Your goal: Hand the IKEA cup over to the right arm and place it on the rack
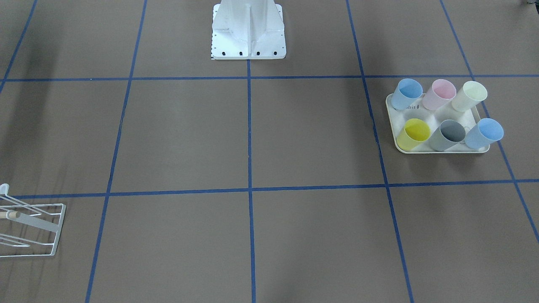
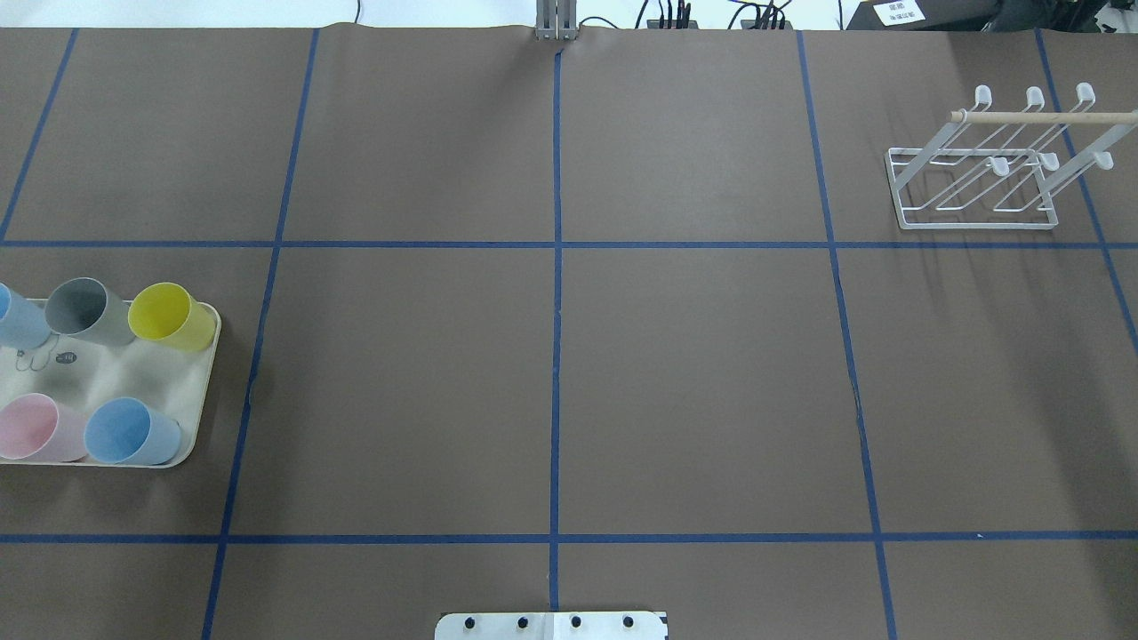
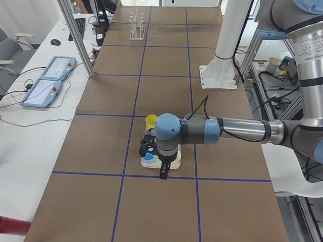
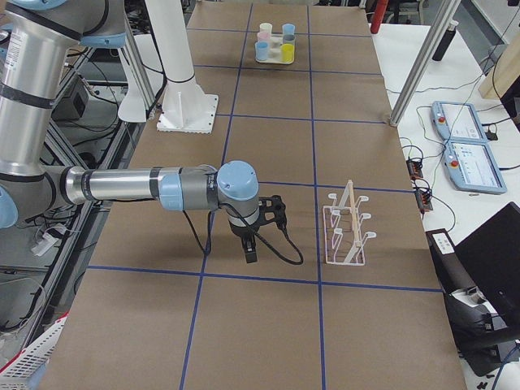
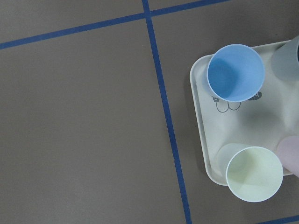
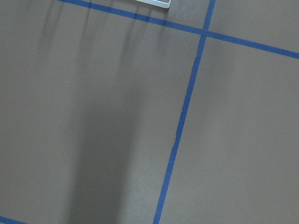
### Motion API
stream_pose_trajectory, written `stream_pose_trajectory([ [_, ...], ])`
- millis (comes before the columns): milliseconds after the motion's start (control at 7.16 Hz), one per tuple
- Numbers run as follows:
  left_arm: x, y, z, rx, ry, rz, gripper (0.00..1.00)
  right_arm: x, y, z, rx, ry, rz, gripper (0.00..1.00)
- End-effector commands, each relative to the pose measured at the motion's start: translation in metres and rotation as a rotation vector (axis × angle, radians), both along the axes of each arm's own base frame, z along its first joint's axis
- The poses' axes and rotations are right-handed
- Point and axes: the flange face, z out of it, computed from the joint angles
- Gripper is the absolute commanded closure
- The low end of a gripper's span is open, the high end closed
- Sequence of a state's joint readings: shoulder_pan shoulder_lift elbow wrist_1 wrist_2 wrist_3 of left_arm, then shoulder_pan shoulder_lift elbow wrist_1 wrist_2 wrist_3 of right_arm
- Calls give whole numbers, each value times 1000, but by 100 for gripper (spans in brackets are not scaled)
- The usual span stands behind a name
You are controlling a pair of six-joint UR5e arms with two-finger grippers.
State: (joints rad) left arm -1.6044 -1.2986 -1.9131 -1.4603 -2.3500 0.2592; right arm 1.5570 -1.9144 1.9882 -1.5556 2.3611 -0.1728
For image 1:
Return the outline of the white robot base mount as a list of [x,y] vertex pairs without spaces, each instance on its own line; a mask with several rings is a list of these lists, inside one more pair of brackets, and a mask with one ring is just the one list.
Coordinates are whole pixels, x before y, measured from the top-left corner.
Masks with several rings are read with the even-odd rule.
[[273,0],[222,0],[212,10],[211,59],[286,57],[283,8]]

